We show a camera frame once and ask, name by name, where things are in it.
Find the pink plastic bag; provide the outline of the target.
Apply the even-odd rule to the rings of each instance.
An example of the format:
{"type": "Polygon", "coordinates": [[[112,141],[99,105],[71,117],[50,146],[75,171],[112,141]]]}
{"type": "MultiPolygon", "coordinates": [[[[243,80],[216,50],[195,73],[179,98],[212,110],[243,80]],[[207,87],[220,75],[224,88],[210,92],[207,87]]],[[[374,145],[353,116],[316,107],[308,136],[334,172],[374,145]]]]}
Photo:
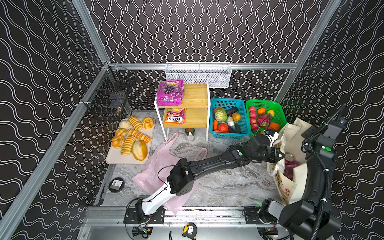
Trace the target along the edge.
{"type": "MultiPolygon", "coordinates": [[[[171,147],[179,137],[179,133],[173,134],[166,142],[160,144],[152,156],[146,168],[133,177],[134,183],[146,193],[152,195],[155,191],[163,187],[164,182],[170,174],[171,169],[180,160],[180,157],[170,151],[171,147]]],[[[183,205],[193,195],[198,186],[198,181],[194,182],[191,192],[186,195],[174,197],[167,201],[163,206],[177,214],[183,205]]]]}

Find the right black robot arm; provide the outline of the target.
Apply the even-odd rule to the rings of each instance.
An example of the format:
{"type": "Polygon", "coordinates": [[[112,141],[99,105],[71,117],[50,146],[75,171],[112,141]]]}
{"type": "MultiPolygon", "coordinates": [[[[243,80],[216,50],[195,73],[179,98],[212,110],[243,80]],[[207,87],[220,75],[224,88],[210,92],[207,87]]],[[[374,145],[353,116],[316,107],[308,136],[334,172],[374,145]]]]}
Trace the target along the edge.
{"type": "Polygon", "coordinates": [[[277,149],[286,156],[293,154],[299,165],[289,179],[284,159],[267,164],[282,203],[264,200],[258,212],[261,221],[278,222],[305,240],[326,240],[341,228],[341,220],[333,214],[331,188],[338,162],[334,145],[346,125],[345,119],[334,115],[319,127],[296,119],[280,130],[277,149]]]}

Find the cream canvas tote bag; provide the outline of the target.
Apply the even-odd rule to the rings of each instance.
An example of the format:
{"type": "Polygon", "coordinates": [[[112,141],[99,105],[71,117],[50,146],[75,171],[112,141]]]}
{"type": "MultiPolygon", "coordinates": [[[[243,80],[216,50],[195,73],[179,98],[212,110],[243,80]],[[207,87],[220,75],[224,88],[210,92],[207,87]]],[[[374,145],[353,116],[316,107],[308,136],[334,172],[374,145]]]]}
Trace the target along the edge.
{"type": "Polygon", "coordinates": [[[311,126],[300,118],[296,118],[293,124],[286,124],[274,143],[274,147],[286,156],[276,164],[267,164],[268,174],[273,177],[285,206],[299,201],[304,194],[308,166],[306,154],[301,150],[302,134],[311,126]]]}

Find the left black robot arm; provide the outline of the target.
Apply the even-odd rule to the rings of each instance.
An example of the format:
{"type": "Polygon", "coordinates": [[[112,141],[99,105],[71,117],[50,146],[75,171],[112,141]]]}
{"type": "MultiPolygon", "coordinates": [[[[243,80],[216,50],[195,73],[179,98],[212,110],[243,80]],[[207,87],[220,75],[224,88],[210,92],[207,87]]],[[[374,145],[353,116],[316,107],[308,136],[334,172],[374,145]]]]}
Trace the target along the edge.
{"type": "Polygon", "coordinates": [[[228,169],[240,168],[249,163],[273,163],[282,160],[285,155],[273,147],[279,133],[268,130],[258,134],[247,142],[231,145],[220,155],[200,161],[180,159],[165,180],[160,180],[160,188],[146,199],[136,203],[137,218],[140,223],[147,221],[158,208],[176,196],[183,196],[192,191],[194,182],[206,175],[228,169]]]}

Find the red soda can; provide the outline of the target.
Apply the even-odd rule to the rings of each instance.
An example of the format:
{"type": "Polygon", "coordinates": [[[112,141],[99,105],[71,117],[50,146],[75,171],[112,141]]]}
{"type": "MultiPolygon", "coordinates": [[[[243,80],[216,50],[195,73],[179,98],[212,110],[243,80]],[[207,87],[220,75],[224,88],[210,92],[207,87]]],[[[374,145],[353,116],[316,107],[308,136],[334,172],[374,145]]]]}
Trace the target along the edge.
{"type": "Polygon", "coordinates": [[[285,160],[288,162],[294,162],[295,156],[292,153],[285,153],[285,160]]]}

